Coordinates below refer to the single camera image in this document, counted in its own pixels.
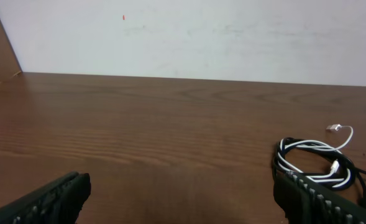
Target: white usb plug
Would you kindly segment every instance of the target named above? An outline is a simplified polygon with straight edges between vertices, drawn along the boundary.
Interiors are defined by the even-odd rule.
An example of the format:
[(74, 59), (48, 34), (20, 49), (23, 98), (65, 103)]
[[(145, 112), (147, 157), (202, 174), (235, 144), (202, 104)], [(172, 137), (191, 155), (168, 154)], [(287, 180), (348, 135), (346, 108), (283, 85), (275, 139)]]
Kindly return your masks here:
[(337, 160), (333, 161), (332, 166), (331, 166), (331, 173), (333, 173), (333, 174), (336, 173), (337, 170), (339, 170), (339, 166), (340, 166), (340, 164)]
[(339, 129), (341, 129), (341, 127), (342, 126), (340, 124), (332, 124), (326, 127), (326, 129), (331, 131), (338, 131)]

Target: black cable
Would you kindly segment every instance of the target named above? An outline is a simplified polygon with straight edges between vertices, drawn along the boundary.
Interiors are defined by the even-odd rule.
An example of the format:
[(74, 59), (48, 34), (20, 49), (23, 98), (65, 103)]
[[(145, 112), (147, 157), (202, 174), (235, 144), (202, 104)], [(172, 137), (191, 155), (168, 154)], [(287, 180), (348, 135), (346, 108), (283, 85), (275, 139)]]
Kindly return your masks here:
[[(341, 153), (338, 153), (336, 151), (319, 151), (319, 150), (315, 150), (315, 149), (296, 147), (296, 145), (294, 145), (294, 143), (299, 142), (299, 141), (303, 141), (303, 140), (302, 139), (294, 139), (294, 138), (285, 138), (284, 140), (282, 140), (282, 142), (279, 142), (276, 145), (275, 153), (273, 155), (273, 160), (272, 160), (273, 178), (275, 178), (275, 176), (277, 175), (277, 171), (280, 171), (280, 172), (283, 172), (283, 173), (286, 172), (286, 170), (283, 169), (281, 166), (279, 166), (279, 164), (281, 164), (284, 167), (289, 167), (283, 160), (281, 160), (278, 157), (278, 153), (281, 155), (281, 157), (283, 159), (285, 159), (285, 156), (292, 149), (299, 149), (299, 150), (303, 150), (303, 151), (307, 151), (307, 152), (317, 154), (317, 155), (323, 157), (324, 159), (328, 160), (329, 162), (333, 162), (333, 161), (337, 160), (339, 162), (339, 165), (340, 165), (340, 169), (339, 169), (340, 172), (333, 174), (330, 177), (331, 179), (347, 178), (348, 177), (347, 169), (350, 170), (351, 176), (349, 178), (349, 181), (347, 183), (345, 183), (344, 185), (340, 186), (340, 187), (333, 187), (333, 185), (337, 184), (337, 182), (319, 182), (318, 184), (321, 184), (321, 185), (323, 185), (323, 186), (325, 186), (325, 187), (327, 187), (331, 190), (344, 190), (344, 189), (348, 189), (355, 182), (355, 178), (358, 178), (358, 180), (361, 184), (362, 190), (363, 190), (363, 195), (366, 195), (366, 184), (365, 184), (363, 178), (360, 175), (360, 172), (366, 175), (365, 170), (356, 168), (354, 166), (354, 163), (347, 156), (345, 156)], [(317, 144), (313, 143), (313, 142), (302, 143), (301, 145), (317, 146)], [(314, 174), (314, 173), (301, 173), (301, 174), (302, 175), (323, 175), (323, 174)]]

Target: brown tabletop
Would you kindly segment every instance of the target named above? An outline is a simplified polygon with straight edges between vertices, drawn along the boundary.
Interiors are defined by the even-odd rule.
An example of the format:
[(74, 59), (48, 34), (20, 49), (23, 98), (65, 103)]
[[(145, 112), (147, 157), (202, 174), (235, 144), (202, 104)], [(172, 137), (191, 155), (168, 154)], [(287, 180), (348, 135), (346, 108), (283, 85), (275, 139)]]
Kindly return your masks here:
[(273, 145), (339, 145), (335, 123), (354, 127), (343, 152), (366, 170), (366, 87), (24, 73), (0, 85), (0, 207), (77, 170), (93, 186), (79, 224), (287, 223)]

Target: white wall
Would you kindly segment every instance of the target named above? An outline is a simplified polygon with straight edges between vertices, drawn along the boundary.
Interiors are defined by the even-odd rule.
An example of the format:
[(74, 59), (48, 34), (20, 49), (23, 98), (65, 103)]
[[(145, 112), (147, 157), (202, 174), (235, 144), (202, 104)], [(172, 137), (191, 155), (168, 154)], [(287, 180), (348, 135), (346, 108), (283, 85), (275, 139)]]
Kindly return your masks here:
[(366, 86), (366, 0), (0, 0), (0, 17), (26, 72)]

